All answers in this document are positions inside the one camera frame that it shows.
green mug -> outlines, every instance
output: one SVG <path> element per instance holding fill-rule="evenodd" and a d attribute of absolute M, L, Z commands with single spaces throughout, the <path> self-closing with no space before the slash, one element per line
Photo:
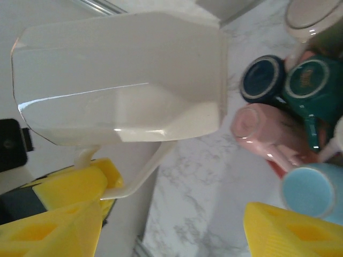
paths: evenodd
<path fill-rule="evenodd" d="M 343 115 L 343 63 L 313 56 L 287 75 L 282 95 L 304 119 L 309 145 L 318 152 L 319 120 L 329 125 L 326 138 Z"/>

light blue mug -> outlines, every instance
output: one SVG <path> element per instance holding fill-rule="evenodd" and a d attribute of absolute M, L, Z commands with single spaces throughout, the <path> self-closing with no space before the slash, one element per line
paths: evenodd
<path fill-rule="evenodd" d="M 343 167 L 312 163 L 293 169 L 282 180 L 288 209 L 343 225 Z"/>

marble countertop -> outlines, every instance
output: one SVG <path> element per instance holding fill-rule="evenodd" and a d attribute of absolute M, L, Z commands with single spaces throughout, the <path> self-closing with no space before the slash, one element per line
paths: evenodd
<path fill-rule="evenodd" d="M 180 141 L 160 166 L 143 241 L 153 256 L 250 256 L 245 205 L 282 207 L 280 179 L 237 145 L 229 126 L 245 105 L 238 92 L 244 69 L 262 55 L 286 57 L 295 43 L 283 26 L 288 2 L 266 0 L 223 28 L 229 37 L 228 115 L 219 131 Z"/>

pitcher handle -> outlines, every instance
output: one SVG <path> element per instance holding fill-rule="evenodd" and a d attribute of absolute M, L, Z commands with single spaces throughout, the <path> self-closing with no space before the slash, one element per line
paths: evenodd
<path fill-rule="evenodd" d="M 176 146 L 177 141 L 164 141 L 160 147 L 143 166 L 134 180 L 122 188 L 106 189 L 101 200 L 118 199 L 132 195 L 147 180 L 151 173 L 161 164 L 164 157 L 170 153 Z M 100 146 L 81 146 L 77 147 L 74 165 L 76 169 L 83 169 L 90 165 L 93 154 L 100 149 Z"/>
<path fill-rule="evenodd" d="M 170 153 L 176 146 L 177 141 L 164 141 L 144 165 L 141 171 L 136 175 L 135 179 L 128 185 L 122 188 L 106 189 L 101 200 L 124 198 L 132 195 L 140 186 L 147 180 L 151 173 L 161 164 L 164 157 Z"/>

black object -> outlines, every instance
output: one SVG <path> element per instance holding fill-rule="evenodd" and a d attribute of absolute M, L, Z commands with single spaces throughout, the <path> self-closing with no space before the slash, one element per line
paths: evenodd
<path fill-rule="evenodd" d="M 248 103 L 283 105 L 286 101 L 281 91 L 285 78 L 282 59 L 274 55 L 261 56 L 247 67 L 240 84 L 241 95 Z"/>
<path fill-rule="evenodd" d="M 0 119 L 0 172 L 24 166 L 33 150 L 29 129 L 15 119 Z"/>

